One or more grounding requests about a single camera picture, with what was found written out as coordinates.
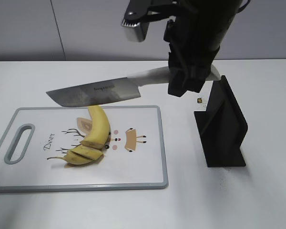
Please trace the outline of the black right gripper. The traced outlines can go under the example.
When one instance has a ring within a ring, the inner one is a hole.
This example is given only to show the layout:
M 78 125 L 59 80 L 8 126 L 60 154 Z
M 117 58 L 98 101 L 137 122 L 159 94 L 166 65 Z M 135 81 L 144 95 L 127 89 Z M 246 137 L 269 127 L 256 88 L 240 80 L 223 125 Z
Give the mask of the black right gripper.
M 241 5 L 239 0 L 180 0 L 184 12 L 171 28 L 168 94 L 199 93 Z

